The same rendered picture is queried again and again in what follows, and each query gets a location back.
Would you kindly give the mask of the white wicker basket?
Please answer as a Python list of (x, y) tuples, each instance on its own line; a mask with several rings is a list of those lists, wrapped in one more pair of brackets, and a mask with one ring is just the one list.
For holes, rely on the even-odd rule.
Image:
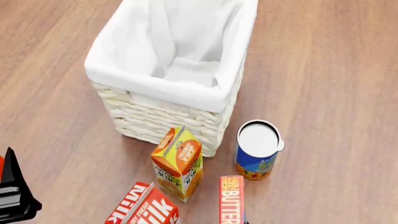
[(89, 80), (121, 134), (158, 144), (170, 128), (186, 126), (202, 143), (203, 155), (212, 157), (229, 125), (243, 79), (245, 61), (246, 56), (233, 83), (228, 104), (220, 113), (158, 100)]

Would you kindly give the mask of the red milk carton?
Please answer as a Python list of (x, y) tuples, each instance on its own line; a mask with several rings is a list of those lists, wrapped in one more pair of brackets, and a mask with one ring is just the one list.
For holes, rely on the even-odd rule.
[(181, 224), (178, 208), (153, 183), (136, 182), (104, 224)]

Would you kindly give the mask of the white cloth basket liner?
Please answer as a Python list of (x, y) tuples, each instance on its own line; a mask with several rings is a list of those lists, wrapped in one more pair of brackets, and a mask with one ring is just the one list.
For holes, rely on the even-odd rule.
[(258, 0), (123, 0), (85, 60), (88, 78), (199, 110), (225, 110)]

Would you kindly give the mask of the red butter box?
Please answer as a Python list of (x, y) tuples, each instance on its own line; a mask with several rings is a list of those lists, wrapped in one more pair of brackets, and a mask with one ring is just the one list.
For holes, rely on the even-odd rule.
[(219, 224), (249, 224), (244, 206), (244, 177), (220, 177)]

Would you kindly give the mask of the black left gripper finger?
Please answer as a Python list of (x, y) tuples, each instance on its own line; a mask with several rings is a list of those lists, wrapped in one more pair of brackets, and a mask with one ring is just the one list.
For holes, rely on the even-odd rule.
[(24, 178), (15, 152), (8, 147), (2, 166), (1, 184), (22, 182), (23, 180)]

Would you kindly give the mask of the orange juice carton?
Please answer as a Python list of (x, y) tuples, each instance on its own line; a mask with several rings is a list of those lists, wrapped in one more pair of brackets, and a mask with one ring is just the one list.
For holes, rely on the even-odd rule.
[(203, 178), (202, 143), (185, 126), (171, 128), (150, 157), (161, 188), (186, 203)]

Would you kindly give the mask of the blue soup can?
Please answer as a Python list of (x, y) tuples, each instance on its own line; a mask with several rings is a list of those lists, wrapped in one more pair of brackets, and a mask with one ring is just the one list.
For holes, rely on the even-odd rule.
[(260, 180), (272, 171), (285, 143), (279, 130), (268, 121), (253, 119), (242, 124), (236, 136), (235, 168), (246, 179)]

